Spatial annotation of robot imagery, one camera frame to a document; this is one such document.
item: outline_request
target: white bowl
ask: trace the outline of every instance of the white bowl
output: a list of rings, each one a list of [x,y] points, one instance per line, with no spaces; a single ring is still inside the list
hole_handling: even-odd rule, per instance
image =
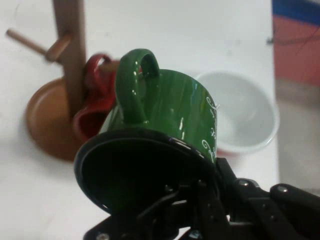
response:
[[[247,77],[216,71],[196,79],[219,106],[219,150],[234,154],[254,152],[267,146],[277,134],[280,119],[276,103]]]

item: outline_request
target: red mug handle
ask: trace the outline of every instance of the red mug handle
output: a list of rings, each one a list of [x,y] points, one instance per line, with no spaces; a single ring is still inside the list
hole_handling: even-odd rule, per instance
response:
[[[104,54],[99,53],[95,54],[86,63],[85,66],[85,85],[89,90],[96,90],[101,95],[107,95],[110,92],[110,89],[113,87],[110,86],[110,73],[103,72],[99,69],[99,65],[103,62],[111,63],[111,58]]]

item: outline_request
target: mug handle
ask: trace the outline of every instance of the mug handle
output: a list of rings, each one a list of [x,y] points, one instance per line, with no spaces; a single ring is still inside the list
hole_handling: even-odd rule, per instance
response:
[[[85,85],[88,89],[97,90],[101,95],[107,95],[110,92],[110,86],[105,79],[110,78],[110,73],[101,72],[99,69],[99,62],[101,59],[106,63],[112,62],[111,58],[104,53],[98,53],[91,56],[85,65]]]
[[[124,55],[116,72],[115,93],[124,123],[147,123],[141,104],[138,81],[139,70],[144,77],[159,76],[159,66],[154,54],[143,48],[134,49]]]

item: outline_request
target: green mug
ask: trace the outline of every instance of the green mug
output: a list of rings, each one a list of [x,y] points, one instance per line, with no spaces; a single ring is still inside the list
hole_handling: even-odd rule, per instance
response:
[[[199,82],[159,69],[151,51],[135,49],[120,60],[115,92],[101,134],[75,160],[77,181],[93,202],[120,211],[152,203],[164,185],[212,179],[217,111]]]

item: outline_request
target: wooden peg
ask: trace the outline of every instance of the wooden peg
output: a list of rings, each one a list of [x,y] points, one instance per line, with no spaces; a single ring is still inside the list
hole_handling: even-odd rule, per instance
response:
[[[45,58],[50,62],[55,62],[70,44],[72,40],[71,33],[66,33],[60,37],[45,53]]]
[[[114,71],[117,71],[119,64],[120,64],[119,60],[114,60],[108,63],[102,63],[99,66],[99,70],[102,72],[114,72]]]
[[[33,51],[35,51],[41,55],[45,55],[47,52],[47,50],[44,47],[31,41],[30,39],[26,38],[25,36],[21,35],[20,33],[18,33],[17,31],[15,31],[11,28],[9,28],[6,31],[6,35],[9,36],[10,38],[12,38],[13,40],[16,40],[17,42],[21,43],[22,45],[25,45],[29,49],[32,49]]]

